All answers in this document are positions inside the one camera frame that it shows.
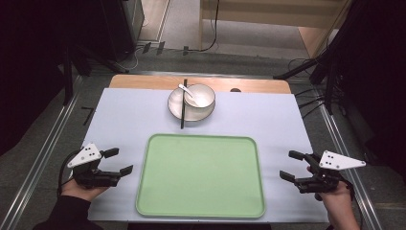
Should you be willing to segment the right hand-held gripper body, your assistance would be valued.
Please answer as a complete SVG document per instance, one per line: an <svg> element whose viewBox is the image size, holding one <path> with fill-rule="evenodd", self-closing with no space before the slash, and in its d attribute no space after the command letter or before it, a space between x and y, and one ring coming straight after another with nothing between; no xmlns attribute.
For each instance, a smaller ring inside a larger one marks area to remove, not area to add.
<svg viewBox="0 0 406 230"><path fill-rule="evenodd" d="M311 177L297 178L295 185L303 193L328 193L334 191L342 179L340 171L365 167L366 162L325 150L321 156L304 153Z"/></svg>

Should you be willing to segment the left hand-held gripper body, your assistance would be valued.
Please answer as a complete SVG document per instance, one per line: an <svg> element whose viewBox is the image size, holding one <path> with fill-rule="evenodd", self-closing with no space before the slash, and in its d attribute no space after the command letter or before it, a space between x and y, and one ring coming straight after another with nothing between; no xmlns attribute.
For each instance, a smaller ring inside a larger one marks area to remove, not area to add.
<svg viewBox="0 0 406 230"><path fill-rule="evenodd" d="M85 188L116 187L121 174L100 170L99 164L103 158L101 150L89 143L68 163L68 168L73 170L76 182Z"/></svg>

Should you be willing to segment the person's right hand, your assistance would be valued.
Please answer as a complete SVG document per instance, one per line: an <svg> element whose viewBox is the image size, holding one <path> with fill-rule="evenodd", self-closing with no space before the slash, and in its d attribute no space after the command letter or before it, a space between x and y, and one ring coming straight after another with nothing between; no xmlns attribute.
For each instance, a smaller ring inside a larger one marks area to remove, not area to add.
<svg viewBox="0 0 406 230"><path fill-rule="evenodd" d="M318 193L325 207L329 209L350 207L351 195L348 185L340 181L337 188L328 193Z"/></svg>

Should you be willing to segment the person's left hand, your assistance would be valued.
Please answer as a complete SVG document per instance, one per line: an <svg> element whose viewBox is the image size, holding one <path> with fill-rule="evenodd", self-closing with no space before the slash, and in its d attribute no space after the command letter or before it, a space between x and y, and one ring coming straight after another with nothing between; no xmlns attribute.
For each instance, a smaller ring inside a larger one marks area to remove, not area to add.
<svg viewBox="0 0 406 230"><path fill-rule="evenodd" d="M94 198L101 195L106 190L107 187L86 189L85 187L80 186L75 179L72 179L62 186L61 194L63 196L77 197L91 202Z"/></svg>

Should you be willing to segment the pale lavender table mat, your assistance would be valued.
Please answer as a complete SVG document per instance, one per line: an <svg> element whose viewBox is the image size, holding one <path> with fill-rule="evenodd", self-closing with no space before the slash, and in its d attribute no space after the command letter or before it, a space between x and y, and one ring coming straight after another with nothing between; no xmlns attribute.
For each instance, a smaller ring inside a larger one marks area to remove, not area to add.
<svg viewBox="0 0 406 230"><path fill-rule="evenodd" d="M85 140L101 150L119 148L118 155L101 161L104 171L133 166L132 174L96 198L92 220L127 222L325 222L324 205L313 195L302 195L280 178L280 171L306 177L303 161L290 150L311 152L304 122L291 94L218 92L214 112L183 129L168 108L169 91L107 88L101 95ZM239 136L252 138L258 148L265 212L259 218L147 217L136 209L147 142L154 134Z"/></svg>

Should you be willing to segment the green tray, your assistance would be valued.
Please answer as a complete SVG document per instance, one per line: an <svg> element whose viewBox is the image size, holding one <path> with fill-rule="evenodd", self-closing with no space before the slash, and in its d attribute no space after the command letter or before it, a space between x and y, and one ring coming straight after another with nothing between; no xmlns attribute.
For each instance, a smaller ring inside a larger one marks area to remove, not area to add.
<svg viewBox="0 0 406 230"><path fill-rule="evenodd" d="M265 201L256 142L239 136L152 135L136 209L147 217L261 217Z"/></svg>

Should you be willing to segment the black tripod stand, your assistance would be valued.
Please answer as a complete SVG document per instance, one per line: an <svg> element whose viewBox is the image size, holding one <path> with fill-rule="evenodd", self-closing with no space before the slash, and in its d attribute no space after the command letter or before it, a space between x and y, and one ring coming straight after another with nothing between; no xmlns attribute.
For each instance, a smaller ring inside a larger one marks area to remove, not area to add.
<svg viewBox="0 0 406 230"><path fill-rule="evenodd" d="M95 60L113 73L122 73L118 65L110 63L106 58L96 54L90 49L74 43L66 44L63 52L64 105L67 105L73 99L74 95L72 67L75 67L80 75L89 76L92 72L92 68L88 62L89 58Z"/></svg>
<svg viewBox="0 0 406 230"><path fill-rule="evenodd" d="M288 72L274 76L274 80L287 80L294 75L307 70L310 67L315 67L310 75L310 83L312 85L319 84L324 78L327 78L326 94L324 96L325 108L329 115L332 114L331 104L333 96L334 81L338 76L338 57L336 51L343 40L344 33L346 32L348 24L343 20L340 29L331 42L327 43L326 49L317 57L311 58L308 62L300 65L299 67L289 70Z"/></svg>

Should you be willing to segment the white plate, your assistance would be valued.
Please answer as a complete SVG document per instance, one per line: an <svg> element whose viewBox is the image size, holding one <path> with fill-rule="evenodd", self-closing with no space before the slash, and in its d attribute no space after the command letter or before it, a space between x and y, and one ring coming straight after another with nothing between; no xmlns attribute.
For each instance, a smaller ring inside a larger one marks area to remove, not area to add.
<svg viewBox="0 0 406 230"><path fill-rule="evenodd" d="M181 119L181 108L182 108L182 90L177 88L173 90L168 99L169 111L173 116ZM209 117L214 111L215 101L212 105L205 108L193 107L186 103L185 107L185 121L197 122Z"/></svg>

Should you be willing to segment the black chopsticks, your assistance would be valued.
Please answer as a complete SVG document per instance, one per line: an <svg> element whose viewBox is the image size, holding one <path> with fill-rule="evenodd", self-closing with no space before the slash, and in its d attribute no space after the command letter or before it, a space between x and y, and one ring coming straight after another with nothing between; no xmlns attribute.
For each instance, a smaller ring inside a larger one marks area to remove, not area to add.
<svg viewBox="0 0 406 230"><path fill-rule="evenodd" d="M184 79L183 83L179 86L179 88L183 91L182 92L182 108L181 108L181 129L184 128L185 126L185 94L186 94L186 88L187 88L188 80Z"/></svg>

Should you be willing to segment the white spoon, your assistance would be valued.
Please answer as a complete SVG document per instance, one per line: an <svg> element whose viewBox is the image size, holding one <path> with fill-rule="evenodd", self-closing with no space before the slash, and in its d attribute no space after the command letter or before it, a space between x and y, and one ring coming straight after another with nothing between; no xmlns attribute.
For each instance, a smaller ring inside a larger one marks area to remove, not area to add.
<svg viewBox="0 0 406 230"><path fill-rule="evenodd" d="M188 98L189 104L199 107L199 104L197 103L197 101L193 97L193 93L191 92L191 90L187 86L180 83L180 84L178 84L178 88L182 89L184 92L186 92L189 95L189 98Z"/></svg>

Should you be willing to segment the white bowl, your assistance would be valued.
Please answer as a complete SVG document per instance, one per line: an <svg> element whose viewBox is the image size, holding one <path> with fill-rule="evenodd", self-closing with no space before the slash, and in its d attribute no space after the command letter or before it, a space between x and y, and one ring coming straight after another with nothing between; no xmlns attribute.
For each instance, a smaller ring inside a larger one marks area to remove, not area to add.
<svg viewBox="0 0 406 230"><path fill-rule="evenodd" d="M185 102L193 107L205 108L215 101L215 93L208 85L193 84L188 89L192 92L192 96L186 94Z"/></svg>

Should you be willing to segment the black cabinet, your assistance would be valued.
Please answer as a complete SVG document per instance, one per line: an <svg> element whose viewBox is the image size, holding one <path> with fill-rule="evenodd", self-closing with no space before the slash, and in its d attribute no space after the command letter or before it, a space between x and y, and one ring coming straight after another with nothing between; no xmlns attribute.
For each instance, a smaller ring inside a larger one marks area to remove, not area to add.
<svg viewBox="0 0 406 230"><path fill-rule="evenodd" d="M141 0L69 0L76 42L121 61L135 52L145 14Z"/></svg>

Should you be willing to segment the light wooden furniture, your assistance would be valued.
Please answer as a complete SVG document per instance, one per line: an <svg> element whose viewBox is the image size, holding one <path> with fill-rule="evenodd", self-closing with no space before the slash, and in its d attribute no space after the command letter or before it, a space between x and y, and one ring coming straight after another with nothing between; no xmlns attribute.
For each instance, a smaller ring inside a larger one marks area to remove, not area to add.
<svg viewBox="0 0 406 230"><path fill-rule="evenodd" d="M308 55L322 53L354 0L219 0L218 20L295 26Z"/></svg>

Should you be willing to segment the metal floor rail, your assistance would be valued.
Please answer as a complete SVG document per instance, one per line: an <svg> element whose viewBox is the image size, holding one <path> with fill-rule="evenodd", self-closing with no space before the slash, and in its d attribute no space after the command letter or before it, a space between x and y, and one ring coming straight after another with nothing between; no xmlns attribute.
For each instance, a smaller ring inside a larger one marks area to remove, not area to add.
<svg viewBox="0 0 406 230"><path fill-rule="evenodd" d="M353 157L353 154L349 151L339 127L335 121L335 117L330 115L327 110L326 101L319 102L320 111L323 116L323 120L326 123L327 130L332 139L334 147L337 153L340 153L347 157ZM362 179L357 169L345 170L347 179L354 185L355 201L358 207L358 211L362 218L362 226L367 230L383 230L377 213L373 207L369 193L362 182Z"/></svg>
<svg viewBox="0 0 406 230"><path fill-rule="evenodd" d="M83 81L83 76L76 77L73 84L73 89L75 90L75 92L73 93L72 99L60 109L60 112L51 128L51 131L44 141L44 144L42 145L36 159L34 160L34 163L31 166L24 182L17 191L12 201L11 207L9 208L9 211L0 224L0 230L15 229L28 202L30 201L31 196L33 195L34 189L53 153L56 143L76 105L79 93L83 86Z"/></svg>

